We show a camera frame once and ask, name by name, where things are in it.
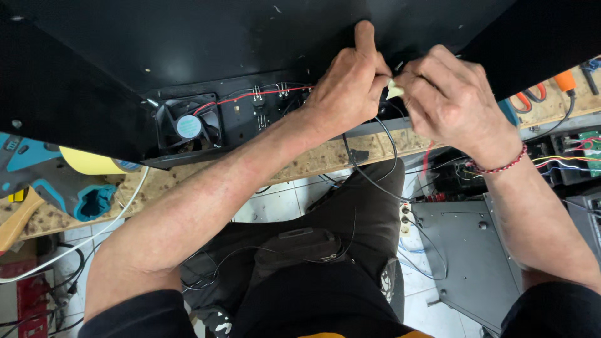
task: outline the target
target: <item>red beaded bracelet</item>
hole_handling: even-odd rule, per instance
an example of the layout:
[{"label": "red beaded bracelet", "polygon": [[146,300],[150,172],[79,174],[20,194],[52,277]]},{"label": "red beaded bracelet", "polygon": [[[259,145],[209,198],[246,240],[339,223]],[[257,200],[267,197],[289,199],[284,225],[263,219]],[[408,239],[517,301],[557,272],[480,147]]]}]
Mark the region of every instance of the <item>red beaded bracelet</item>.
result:
[{"label": "red beaded bracelet", "polygon": [[467,167],[473,167],[474,171],[478,174],[494,174],[494,173],[498,173],[499,171],[507,170],[507,169],[513,167],[514,165],[516,165],[522,159],[522,157],[524,157],[526,155],[526,150],[528,150],[528,146],[526,146],[526,144],[524,144],[520,155],[518,155],[517,158],[515,160],[513,160],[511,163],[509,163],[508,165],[501,167],[501,168],[487,170],[487,169],[484,169],[481,166],[477,165],[476,162],[474,162],[474,160],[467,162],[465,165]]}]

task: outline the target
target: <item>cordless drill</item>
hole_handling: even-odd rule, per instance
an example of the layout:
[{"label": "cordless drill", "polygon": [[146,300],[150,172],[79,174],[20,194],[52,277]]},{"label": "cordless drill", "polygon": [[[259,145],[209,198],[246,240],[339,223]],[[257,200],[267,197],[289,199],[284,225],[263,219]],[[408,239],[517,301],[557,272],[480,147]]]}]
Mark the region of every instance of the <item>cordless drill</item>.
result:
[{"label": "cordless drill", "polygon": [[117,190],[101,175],[75,171],[58,146],[0,132],[0,198],[27,186],[78,221],[91,221],[111,208]]}]

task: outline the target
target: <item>yellow tape roll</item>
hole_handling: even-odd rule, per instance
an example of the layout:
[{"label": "yellow tape roll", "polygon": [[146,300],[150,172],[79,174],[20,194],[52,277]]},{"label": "yellow tape roll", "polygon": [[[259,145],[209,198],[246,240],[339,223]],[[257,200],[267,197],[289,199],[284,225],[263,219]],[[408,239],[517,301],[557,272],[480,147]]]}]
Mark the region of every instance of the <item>yellow tape roll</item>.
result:
[{"label": "yellow tape roll", "polygon": [[127,174],[138,171],[142,166],[136,163],[112,159],[102,155],[60,147],[63,157],[73,169],[86,175]]}]

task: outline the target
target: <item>black shirt sleeve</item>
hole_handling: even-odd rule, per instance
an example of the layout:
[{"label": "black shirt sleeve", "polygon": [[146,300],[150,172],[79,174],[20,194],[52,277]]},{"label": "black shirt sleeve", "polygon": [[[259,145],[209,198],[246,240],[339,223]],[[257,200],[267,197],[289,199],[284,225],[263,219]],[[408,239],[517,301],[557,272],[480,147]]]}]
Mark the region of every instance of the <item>black shirt sleeve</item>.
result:
[{"label": "black shirt sleeve", "polygon": [[502,323],[508,337],[601,337],[601,295],[565,282],[528,289]]},{"label": "black shirt sleeve", "polygon": [[176,290],[159,290],[126,300],[90,319],[78,338],[180,337],[196,338]]}]

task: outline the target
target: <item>green circuit board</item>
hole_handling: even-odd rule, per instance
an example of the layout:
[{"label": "green circuit board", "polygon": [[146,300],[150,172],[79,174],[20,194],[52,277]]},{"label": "green circuit board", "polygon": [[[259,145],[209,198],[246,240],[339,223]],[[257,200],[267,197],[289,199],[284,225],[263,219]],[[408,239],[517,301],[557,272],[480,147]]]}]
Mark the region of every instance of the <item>green circuit board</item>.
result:
[{"label": "green circuit board", "polygon": [[[585,140],[589,137],[599,137],[599,131],[585,132],[579,133],[578,137],[580,140]],[[590,144],[584,145],[584,154],[586,157],[601,159],[601,142],[593,142],[593,145]],[[601,170],[601,161],[597,162],[587,162],[589,169],[597,169]],[[599,177],[601,176],[601,171],[591,171],[591,177]]]}]

